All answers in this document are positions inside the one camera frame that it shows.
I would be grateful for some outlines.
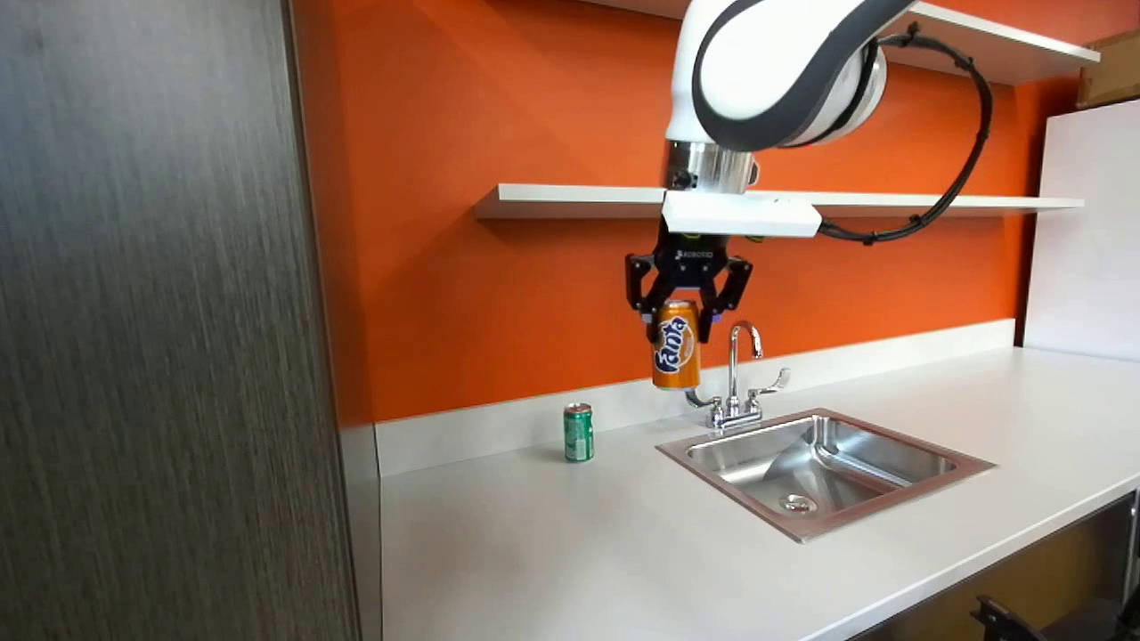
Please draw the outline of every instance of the cabinet door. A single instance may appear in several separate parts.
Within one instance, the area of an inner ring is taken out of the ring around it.
[[[1140,359],[1140,101],[1047,120],[1025,346]]]
[[[0,14],[0,636],[360,636],[284,3]]]

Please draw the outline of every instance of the soda can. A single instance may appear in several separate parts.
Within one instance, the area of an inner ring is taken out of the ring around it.
[[[562,437],[571,462],[596,459],[596,410],[588,403],[562,405]]]
[[[659,327],[659,343],[652,346],[652,384],[699,387],[700,381],[699,307],[692,299],[671,299],[659,310],[655,327]]]

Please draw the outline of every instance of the sink basin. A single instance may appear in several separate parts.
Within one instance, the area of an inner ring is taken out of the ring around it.
[[[990,466],[831,410],[659,450],[795,541]]]

